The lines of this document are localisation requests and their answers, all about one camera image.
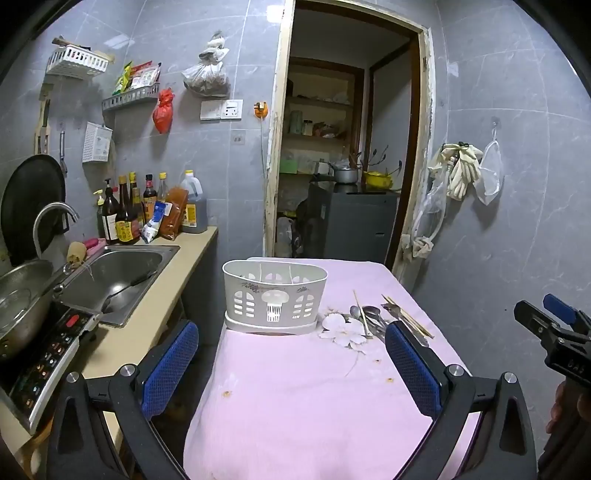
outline faucet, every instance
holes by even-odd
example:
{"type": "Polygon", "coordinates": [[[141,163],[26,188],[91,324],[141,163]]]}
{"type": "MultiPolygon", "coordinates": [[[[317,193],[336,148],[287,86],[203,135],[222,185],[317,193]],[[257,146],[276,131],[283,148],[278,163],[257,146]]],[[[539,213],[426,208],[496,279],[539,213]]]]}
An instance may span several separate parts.
{"type": "Polygon", "coordinates": [[[67,203],[51,202],[45,205],[39,212],[39,215],[37,215],[37,218],[35,218],[35,223],[33,224],[33,243],[35,244],[35,253],[39,258],[41,258],[41,245],[39,244],[39,224],[41,223],[41,218],[43,218],[47,212],[56,209],[65,210],[67,213],[69,213],[74,223],[76,223],[77,220],[80,220],[80,215],[78,215],[78,212],[67,203]]]}

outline countertop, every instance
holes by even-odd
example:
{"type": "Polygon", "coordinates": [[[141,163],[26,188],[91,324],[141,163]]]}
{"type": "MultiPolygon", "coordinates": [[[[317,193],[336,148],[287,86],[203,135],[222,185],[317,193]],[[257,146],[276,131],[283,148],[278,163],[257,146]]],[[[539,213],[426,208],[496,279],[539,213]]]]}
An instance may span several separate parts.
{"type": "MultiPolygon", "coordinates": [[[[203,233],[181,233],[174,241],[157,238],[152,242],[152,245],[178,245],[180,250],[156,278],[125,327],[98,327],[97,341],[91,343],[81,360],[85,378],[113,375],[122,365],[140,362],[160,338],[191,273],[216,234],[217,227],[210,226],[203,233]]],[[[112,413],[105,413],[105,418],[118,448],[119,424],[112,413]]],[[[30,438],[3,403],[0,403],[0,432],[12,453],[30,438]]]]}

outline human hand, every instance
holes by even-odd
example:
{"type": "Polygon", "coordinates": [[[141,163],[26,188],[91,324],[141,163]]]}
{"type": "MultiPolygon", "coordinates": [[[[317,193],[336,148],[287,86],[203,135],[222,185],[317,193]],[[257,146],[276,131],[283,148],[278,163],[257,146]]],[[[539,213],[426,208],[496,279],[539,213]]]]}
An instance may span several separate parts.
{"type": "MultiPolygon", "coordinates": [[[[552,433],[554,426],[560,420],[562,415],[562,399],[564,397],[564,386],[566,381],[562,382],[556,389],[556,402],[550,409],[550,421],[546,425],[546,433],[552,433]]],[[[577,410],[583,420],[591,422],[591,395],[584,393],[577,400],[577,410]]]]}

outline plastic bottle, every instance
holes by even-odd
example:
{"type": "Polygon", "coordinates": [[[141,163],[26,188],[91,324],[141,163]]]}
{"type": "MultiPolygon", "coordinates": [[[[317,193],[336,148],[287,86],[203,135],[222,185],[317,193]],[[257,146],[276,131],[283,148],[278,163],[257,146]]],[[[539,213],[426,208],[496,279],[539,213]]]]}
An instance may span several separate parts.
{"type": "Polygon", "coordinates": [[[105,180],[107,187],[105,189],[105,202],[102,209],[103,228],[105,229],[105,239],[108,245],[117,243],[119,237],[117,236],[117,227],[115,225],[115,218],[119,210],[119,203],[113,196],[113,189],[109,184],[111,179],[105,180]]]}
{"type": "Polygon", "coordinates": [[[181,187],[189,193],[181,231],[187,233],[204,232],[207,229],[207,199],[201,188],[201,182],[193,175],[193,170],[185,171],[181,187]]]}
{"type": "Polygon", "coordinates": [[[165,202],[166,194],[168,193],[168,186],[166,185],[166,172],[160,172],[160,185],[158,185],[158,201],[165,202]]]}
{"type": "Polygon", "coordinates": [[[129,172],[129,195],[131,196],[134,212],[138,215],[138,225],[141,231],[144,227],[144,205],[142,204],[141,193],[139,192],[134,171],[129,172]]]}
{"type": "Polygon", "coordinates": [[[93,195],[98,195],[99,199],[96,201],[96,228],[99,231],[99,238],[105,238],[105,224],[103,223],[103,205],[105,199],[103,198],[103,191],[97,190],[93,195]]]}
{"type": "Polygon", "coordinates": [[[138,215],[127,192],[127,175],[119,175],[119,211],[116,216],[117,236],[124,245],[133,245],[139,240],[138,215]]]}
{"type": "Polygon", "coordinates": [[[154,205],[158,192],[154,190],[152,175],[146,175],[146,189],[144,190],[144,220],[146,223],[154,216],[154,205]]]}

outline red plastic bag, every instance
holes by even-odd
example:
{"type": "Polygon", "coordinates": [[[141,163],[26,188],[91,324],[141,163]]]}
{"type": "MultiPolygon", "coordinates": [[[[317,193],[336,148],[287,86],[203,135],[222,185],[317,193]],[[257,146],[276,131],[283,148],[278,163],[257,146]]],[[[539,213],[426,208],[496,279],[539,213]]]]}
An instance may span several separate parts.
{"type": "Polygon", "coordinates": [[[170,124],[173,122],[173,98],[174,94],[170,88],[162,90],[158,95],[160,102],[152,112],[152,120],[154,120],[156,130],[161,134],[168,132],[170,124]]]}

